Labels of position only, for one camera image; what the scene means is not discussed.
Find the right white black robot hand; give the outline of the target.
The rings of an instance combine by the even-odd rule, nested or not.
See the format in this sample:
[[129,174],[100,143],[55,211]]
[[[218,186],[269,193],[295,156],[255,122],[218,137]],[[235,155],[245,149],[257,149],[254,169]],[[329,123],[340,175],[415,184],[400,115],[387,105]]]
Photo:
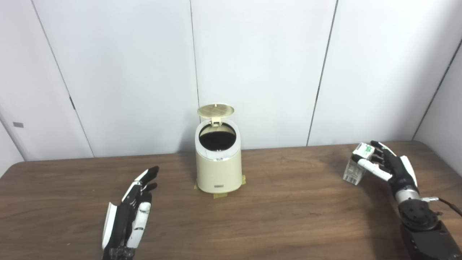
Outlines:
[[420,196],[414,168],[407,156],[398,156],[389,147],[376,140],[371,140],[370,144],[360,143],[359,147],[361,146],[365,146],[368,154],[364,156],[363,152],[353,152],[351,161],[386,181],[396,200],[398,194],[404,190],[411,194],[406,196],[406,200],[417,199]]

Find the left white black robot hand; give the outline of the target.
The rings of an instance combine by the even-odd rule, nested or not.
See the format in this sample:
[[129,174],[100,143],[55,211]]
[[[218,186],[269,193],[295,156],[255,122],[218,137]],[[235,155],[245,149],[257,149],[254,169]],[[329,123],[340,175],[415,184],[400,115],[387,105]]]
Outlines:
[[102,260],[133,260],[152,205],[152,181],[159,166],[146,169],[130,184],[119,205],[108,204],[102,235]]

